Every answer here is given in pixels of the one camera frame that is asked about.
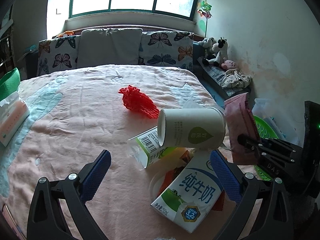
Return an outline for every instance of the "barcode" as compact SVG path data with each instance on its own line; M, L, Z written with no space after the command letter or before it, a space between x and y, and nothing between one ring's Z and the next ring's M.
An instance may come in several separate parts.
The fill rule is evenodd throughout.
M150 141L150 139L148 138L148 136L143 137L141 139L142 143L146 146L147 150L149 152L153 152L155 151L157 148L154 146L154 144L152 143L152 141Z

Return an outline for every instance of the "paper cup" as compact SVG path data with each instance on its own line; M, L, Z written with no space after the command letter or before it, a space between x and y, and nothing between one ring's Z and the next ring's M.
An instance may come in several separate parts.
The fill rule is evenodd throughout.
M221 111L203 109L162 109L158 118L158 141L164 147L217 149L226 133Z

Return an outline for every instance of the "metal screw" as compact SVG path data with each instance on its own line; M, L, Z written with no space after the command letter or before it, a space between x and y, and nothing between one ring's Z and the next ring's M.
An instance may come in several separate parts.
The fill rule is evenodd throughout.
M281 184L282 183L282 179L276 178L276 183Z
M45 181L46 181L47 179L45 178L45 177L42 177L41 179L39 179L39 183L45 183Z
M71 179L71 180L76 179L76 177L77 177L77 174L75 174L75 173L71 173L71 174L68 176L68 178Z
M245 177L246 177L247 179L253 179L253 178L254 178L254 175L253 175L252 173L250 173L250 172L247 172L247 173L245 174Z

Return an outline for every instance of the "window frame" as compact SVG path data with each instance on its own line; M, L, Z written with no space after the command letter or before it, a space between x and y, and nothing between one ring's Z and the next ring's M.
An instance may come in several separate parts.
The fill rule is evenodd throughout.
M193 18L195 16L195 12L196 12L196 7L197 7L197 4L198 4L198 0L193 0L190 17L184 16L184 15L180 15L180 14L170 13L170 12L158 11L158 10L156 10L156 3L157 3L157 0L154 0L153 1L153 6L152 6L152 10L111 9L111 0L109 0L109 8L108 9L98 10L98 11L91 11L91 12L84 12L84 13L79 13L79 14L74 14L73 15L72 14L73 0L70 0L69 19L74 18L74 17L83 16L83 15L90 15L90 14L96 14L96 13L105 13L105 12L148 12L148 13L168 15L168 16L173 16L173 17L177 17L177 18L182 18L182 19L185 19L185 20L193 21Z

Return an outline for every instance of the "windowsill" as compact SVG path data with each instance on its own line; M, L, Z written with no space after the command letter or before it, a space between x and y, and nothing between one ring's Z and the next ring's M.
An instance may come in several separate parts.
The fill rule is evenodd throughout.
M99 25L149 25L194 32L196 23L149 12L105 12L67 19L63 31Z

